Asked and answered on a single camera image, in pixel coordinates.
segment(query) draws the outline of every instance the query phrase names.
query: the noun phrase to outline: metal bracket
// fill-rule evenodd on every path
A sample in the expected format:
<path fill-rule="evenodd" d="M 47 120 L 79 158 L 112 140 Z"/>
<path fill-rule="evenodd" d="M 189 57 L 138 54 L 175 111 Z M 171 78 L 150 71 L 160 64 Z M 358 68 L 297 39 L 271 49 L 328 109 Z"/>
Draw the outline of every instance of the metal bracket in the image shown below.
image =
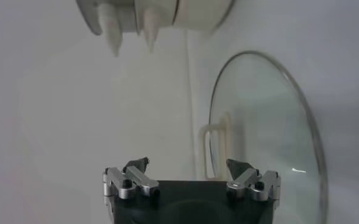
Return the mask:
<path fill-rule="evenodd" d="M 237 170 L 244 168 L 244 172 L 235 180 L 227 182 L 227 193 L 235 199 L 244 198 L 246 191 L 249 192 L 251 199 L 255 201 L 273 200 L 274 209 L 278 207 L 280 201 L 281 177 L 275 171 L 267 171 L 263 176 L 259 170 L 252 168 L 246 163 L 239 163 L 228 160 L 230 170 L 238 175 Z"/>
<path fill-rule="evenodd" d="M 135 166 L 126 167 L 125 176 L 141 188 L 144 196 L 152 197 L 159 194 L 159 182 L 149 179 Z"/>
<path fill-rule="evenodd" d="M 103 182 L 105 197 L 114 196 L 116 191 L 121 199 L 130 199 L 136 194 L 136 185 L 115 167 L 105 170 Z"/>
<path fill-rule="evenodd" d="M 236 198 L 243 198 L 248 187 L 259 179 L 259 170 L 248 168 L 238 178 L 227 182 L 227 190 L 233 193 Z"/>
<path fill-rule="evenodd" d="M 251 198 L 255 201 L 274 200 L 274 208 L 279 205 L 281 177 L 275 171 L 267 171 L 255 184 L 252 184 Z"/>

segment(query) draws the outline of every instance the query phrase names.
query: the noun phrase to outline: black screw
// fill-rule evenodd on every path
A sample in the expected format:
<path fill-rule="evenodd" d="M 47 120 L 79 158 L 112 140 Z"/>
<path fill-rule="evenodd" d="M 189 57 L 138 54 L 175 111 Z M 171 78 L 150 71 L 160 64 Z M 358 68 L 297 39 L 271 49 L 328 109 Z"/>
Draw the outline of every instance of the black screw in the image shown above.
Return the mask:
<path fill-rule="evenodd" d="M 255 189 L 259 191 L 263 191 L 265 189 L 265 184 L 262 181 L 258 181 L 255 183 Z"/>
<path fill-rule="evenodd" d="M 123 180 L 123 188 L 129 189 L 132 187 L 132 181 L 130 179 Z"/>

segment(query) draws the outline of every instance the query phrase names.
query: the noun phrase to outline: white wall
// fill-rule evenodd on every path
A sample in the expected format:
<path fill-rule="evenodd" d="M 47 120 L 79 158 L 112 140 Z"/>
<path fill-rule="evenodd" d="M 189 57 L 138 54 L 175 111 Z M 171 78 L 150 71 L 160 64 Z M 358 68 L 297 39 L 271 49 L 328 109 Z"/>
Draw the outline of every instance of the white wall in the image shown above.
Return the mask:
<path fill-rule="evenodd" d="M 184 31 L 114 58 L 74 1 L 0 0 L 0 224 L 109 223 L 102 171 L 129 159 L 193 179 L 187 68 Z"/>
<path fill-rule="evenodd" d="M 231 56 L 258 50 L 288 68 L 324 143 L 329 223 L 359 223 L 359 1 L 236 0 L 215 33 L 189 33 L 188 48 L 194 133 L 208 122 L 213 85 Z"/>

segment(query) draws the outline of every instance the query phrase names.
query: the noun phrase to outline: metal rim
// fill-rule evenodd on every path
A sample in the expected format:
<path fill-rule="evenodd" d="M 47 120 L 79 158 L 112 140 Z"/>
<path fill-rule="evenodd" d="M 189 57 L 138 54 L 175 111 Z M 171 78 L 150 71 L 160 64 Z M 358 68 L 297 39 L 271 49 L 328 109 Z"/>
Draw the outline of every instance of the metal rim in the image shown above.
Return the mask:
<path fill-rule="evenodd" d="M 225 71 L 226 67 L 232 62 L 234 59 L 238 58 L 242 55 L 256 55 L 260 58 L 265 59 L 266 61 L 270 62 L 274 67 L 278 69 L 282 77 L 287 81 L 287 83 L 292 87 L 296 97 L 298 98 L 299 102 L 303 106 L 305 115 L 307 117 L 307 124 L 311 131 L 311 137 L 313 141 L 313 148 L 315 150 L 315 157 L 316 162 L 318 165 L 318 172 L 320 176 L 320 205 L 319 205 L 319 224 L 326 224 L 327 222 L 327 215 L 328 215 L 328 178 L 327 178 L 327 166 L 325 165 L 325 157 L 324 151 L 322 146 L 322 141 L 319 133 L 318 126 L 315 121 L 315 117 L 309 107 L 307 99 L 305 98 L 304 93 L 300 89 L 300 86 L 297 82 L 293 79 L 293 76 L 289 73 L 287 68 L 285 68 L 281 63 L 279 63 L 276 59 L 269 56 L 268 54 L 259 52 L 259 51 L 243 51 L 237 53 L 233 57 L 229 58 L 229 60 L 224 64 L 220 73 L 217 76 L 215 85 L 213 87 L 213 92 L 211 94 L 211 101 L 210 101 L 210 109 L 209 109 L 209 124 L 211 124 L 211 110 L 213 108 L 213 101 L 215 99 L 216 89 L 218 87 L 219 80 Z"/>

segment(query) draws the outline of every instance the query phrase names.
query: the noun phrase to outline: glass pot lid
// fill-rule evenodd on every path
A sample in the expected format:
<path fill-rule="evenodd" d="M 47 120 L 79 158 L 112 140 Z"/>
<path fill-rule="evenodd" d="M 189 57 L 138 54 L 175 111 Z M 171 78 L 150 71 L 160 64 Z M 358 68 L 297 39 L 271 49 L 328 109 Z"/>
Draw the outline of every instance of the glass pot lid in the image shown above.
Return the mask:
<path fill-rule="evenodd" d="M 282 177 L 274 223 L 325 223 L 327 175 L 321 140 L 308 103 L 288 71 L 259 52 L 235 55 L 220 72 L 210 108 L 210 125 L 229 116 L 230 157 Z M 210 150 L 218 173 L 215 135 L 210 136 Z"/>

